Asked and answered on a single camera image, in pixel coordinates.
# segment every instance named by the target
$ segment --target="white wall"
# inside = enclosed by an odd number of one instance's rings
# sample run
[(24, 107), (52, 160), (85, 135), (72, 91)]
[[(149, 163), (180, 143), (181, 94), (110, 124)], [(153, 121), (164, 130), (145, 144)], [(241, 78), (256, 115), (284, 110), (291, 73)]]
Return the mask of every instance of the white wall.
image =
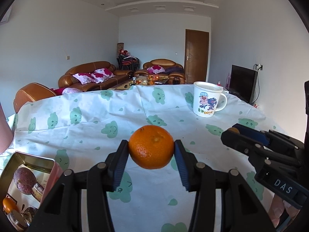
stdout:
[(58, 88), (71, 67), (116, 64), (117, 16), (79, 0), (16, 0), (0, 26), (0, 100), (14, 113), (16, 92), (31, 82)]
[(141, 66), (157, 58), (184, 65), (186, 29), (209, 32), (210, 56), (211, 19), (204, 16), (154, 13), (120, 17), (119, 42), (140, 59)]
[(289, 135), (304, 140), (304, 82), (309, 34), (288, 0), (225, 0), (212, 18), (209, 81), (226, 81), (231, 65), (259, 72), (257, 103)]

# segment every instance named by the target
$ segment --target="wooden door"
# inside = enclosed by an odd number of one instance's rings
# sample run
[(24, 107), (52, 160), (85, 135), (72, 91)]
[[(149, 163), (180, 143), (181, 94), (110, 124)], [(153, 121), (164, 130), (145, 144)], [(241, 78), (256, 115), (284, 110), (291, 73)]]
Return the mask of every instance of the wooden door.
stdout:
[(184, 70), (186, 82), (206, 81), (209, 32), (186, 30)]

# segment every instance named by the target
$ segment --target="television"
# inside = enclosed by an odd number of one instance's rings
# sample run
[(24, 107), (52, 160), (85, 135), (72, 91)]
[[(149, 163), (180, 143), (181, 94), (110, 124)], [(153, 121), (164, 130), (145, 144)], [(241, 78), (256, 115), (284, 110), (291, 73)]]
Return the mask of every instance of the television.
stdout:
[(246, 103), (254, 101), (254, 90), (257, 79), (257, 71), (232, 65), (229, 92), (239, 97)]

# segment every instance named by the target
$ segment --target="table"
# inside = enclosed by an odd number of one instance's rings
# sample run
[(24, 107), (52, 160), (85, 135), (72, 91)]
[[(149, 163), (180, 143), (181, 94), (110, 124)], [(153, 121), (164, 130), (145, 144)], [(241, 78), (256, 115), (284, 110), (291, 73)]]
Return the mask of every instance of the table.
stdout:
[[(142, 80), (142, 79), (148, 79), (148, 77), (139, 76), (139, 77), (136, 78), (136, 80)], [(168, 84), (168, 78), (162, 79), (162, 80), (160, 80), (160, 82), (162, 82), (163, 85), (166, 85), (166, 84)], [(120, 84), (117, 84), (117, 85), (113, 86), (112, 88), (110, 88), (110, 90), (129, 90), (131, 88), (130, 83), (133, 83), (133, 79), (128, 79), (128, 80), (126, 80), (126, 81), (124, 81)], [(137, 85), (152, 86), (152, 84), (137, 84)]]
[[(0, 156), (0, 172), (15, 151), (55, 158), (63, 170), (89, 170), (138, 128), (158, 125), (212, 169), (237, 169), (268, 210), (273, 193), (254, 180), (248, 157), (223, 145), (220, 136), (235, 123), (259, 131), (284, 130), (230, 94), (225, 109), (211, 118), (199, 117), (193, 113), (193, 95), (193, 85), (133, 86), (126, 91), (88, 91), (28, 102), (8, 119), (16, 129), (12, 144)], [(50, 126), (51, 120), (56, 124)], [(220, 196), (217, 193), (217, 207)], [(125, 232), (187, 232), (194, 198), (195, 193), (186, 192), (181, 184), (174, 157), (161, 169), (147, 170), (129, 156), (120, 186), (108, 193), (115, 231)], [(86, 224), (86, 209), (81, 214)], [(220, 217), (221, 211), (216, 212), (217, 221)], [(215, 231), (220, 231), (220, 224), (215, 224)]]

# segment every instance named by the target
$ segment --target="human hand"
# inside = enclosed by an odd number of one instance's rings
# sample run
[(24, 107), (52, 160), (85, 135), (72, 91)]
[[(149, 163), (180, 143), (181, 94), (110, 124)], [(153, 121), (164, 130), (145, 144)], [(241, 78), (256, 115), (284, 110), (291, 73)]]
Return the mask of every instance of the human hand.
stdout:
[(299, 210), (293, 207), (288, 202), (282, 200), (279, 196), (275, 195), (271, 206), (268, 211), (268, 215), (276, 228), (279, 224), (280, 217), (282, 216), (284, 210), (286, 209), (287, 213), (291, 217), (292, 220), (298, 215)]

